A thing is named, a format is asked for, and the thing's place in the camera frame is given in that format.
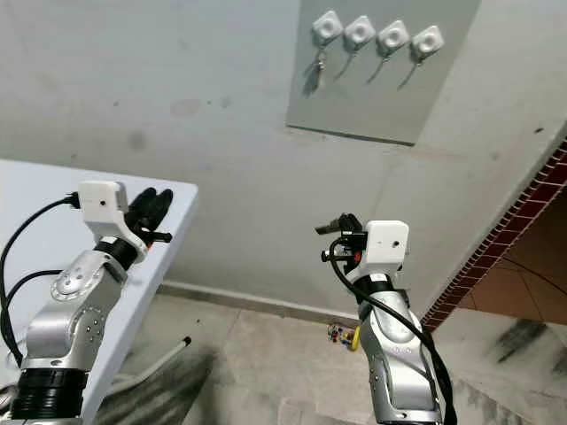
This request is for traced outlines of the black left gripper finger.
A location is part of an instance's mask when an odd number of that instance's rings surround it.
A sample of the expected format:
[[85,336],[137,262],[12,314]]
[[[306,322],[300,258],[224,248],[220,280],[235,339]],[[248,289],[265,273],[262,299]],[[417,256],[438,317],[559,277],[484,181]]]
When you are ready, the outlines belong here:
[[155,188],[145,188],[142,193],[139,193],[134,201],[129,204],[129,223],[149,222],[152,204],[157,197],[158,191]]
[[167,210],[173,203],[174,193],[171,189],[166,188],[155,194],[149,205],[149,228],[158,229],[159,224],[167,216]]

